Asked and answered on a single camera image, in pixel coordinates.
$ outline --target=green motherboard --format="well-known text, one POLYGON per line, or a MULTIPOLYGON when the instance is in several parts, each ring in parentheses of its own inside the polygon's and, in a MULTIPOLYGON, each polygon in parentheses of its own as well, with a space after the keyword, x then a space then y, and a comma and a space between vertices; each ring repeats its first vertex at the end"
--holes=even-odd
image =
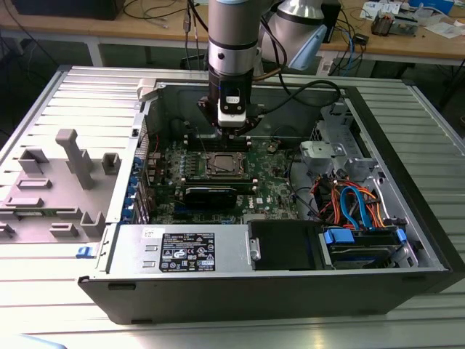
POLYGON ((182 143, 173 143, 161 151, 151 176, 156 209, 150 222, 244 224, 253 219, 297 219, 295 198, 285 178, 289 155, 272 140, 253 140, 244 153, 188 151, 182 143), (186 178, 198 180, 202 186, 221 179, 222 187, 234 188, 238 194, 234 207, 187 209, 186 178))

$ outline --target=motherboard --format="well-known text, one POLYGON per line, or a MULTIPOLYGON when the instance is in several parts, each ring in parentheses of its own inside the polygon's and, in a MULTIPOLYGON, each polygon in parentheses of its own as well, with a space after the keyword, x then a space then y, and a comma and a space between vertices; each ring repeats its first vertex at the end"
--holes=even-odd
POLYGON ((190 151, 182 143, 154 153, 152 224, 244 224, 297 219, 287 183, 289 149, 252 140, 246 152, 190 151))

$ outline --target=blue cable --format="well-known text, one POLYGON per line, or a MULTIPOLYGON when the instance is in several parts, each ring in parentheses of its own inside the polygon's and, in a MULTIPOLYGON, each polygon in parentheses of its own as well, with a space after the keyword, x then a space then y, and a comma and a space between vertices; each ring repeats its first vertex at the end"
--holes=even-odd
POLYGON ((354 56, 354 50, 355 50, 355 47, 354 47, 354 41, 352 40, 352 38, 350 37, 350 34, 348 31, 344 30, 343 28, 340 28, 339 29, 342 33, 346 34, 347 38, 349 39, 349 44, 350 44, 350 56, 349 56, 349 62, 347 63, 347 67, 344 69, 345 72, 344 74, 342 74, 342 76, 346 76, 346 74, 350 71, 350 68, 352 66, 352 58, 354 56))
POLYGON ((363 195, 360 191, 358 191, 357 188, 355 187, 345 187, 344 190, 341 192, 341 211, 342 214, 349 220, 353 225, 355 229, 360 229, 359 225, 357 222, 350 216, 349 212, 347 211, 346 208, 346 193, 347 191, 353 191, 355 193, 355 196, 357 197, 358 200, 358 206, 360 207, 360 216, 362 217, 362 222, 365 228, 371 229, 373 226, 371 224, 370 217, 366 214, 365 211, 365 201, 363 200, 363 195))

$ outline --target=metal slotted surface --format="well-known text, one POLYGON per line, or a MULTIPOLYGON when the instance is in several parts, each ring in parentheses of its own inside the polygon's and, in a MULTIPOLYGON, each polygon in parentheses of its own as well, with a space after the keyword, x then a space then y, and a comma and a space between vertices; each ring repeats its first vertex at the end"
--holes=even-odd
MULTIPOLYGON (((32 122, 19 144, 24 144, 25 138, 35 137, 55 152, 47 140, 53 140, 56 128, 65 124, 76 127, 78 132, 83 127, 85 145, 97 146, 88 148, 94 149, 94 154, 103 145, 108 147, 110 140, 112 146, 120 147, 116 149, 124 149, 124 137, 129 135, 136 113, 128 101, 136 103, 137 84, 142 77, 204 80, 206 75, 73 68, 53 84, 38 115, 31 116, 31 120, 40 119, 39 124, 32 122), (99 106, 90 107, 91 100, 97 100, 99 106)), ((303 84, 311 78, 288 76, 286 80, 303 84)), ((453 145, 457 139, 447 136, 448 128, 425 107, 421 95, 401 81, 332 80, 358 87, 450 239, 465 257, 465 160, 461 149, 453 145)), ((5 159, 0 167, 3 174, 7 162, 18 169, 14 159, 5 159)), ((77 286, 75 277, 94 266, 94 260, 74 257, 79 246, 0 245, 0 318, 7 319, 2 330, 33 334, 68 348, 465 347, 465 281, 441 294, 414 297, 385 316, 119 326, 110 322, 77 286)))

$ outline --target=power supply label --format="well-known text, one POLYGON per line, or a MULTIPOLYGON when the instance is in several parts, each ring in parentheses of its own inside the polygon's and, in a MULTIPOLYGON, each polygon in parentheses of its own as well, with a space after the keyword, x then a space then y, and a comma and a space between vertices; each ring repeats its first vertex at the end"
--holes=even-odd
POLYGON ((215 234, 163 234, 160 270, 215 271, 215 234))

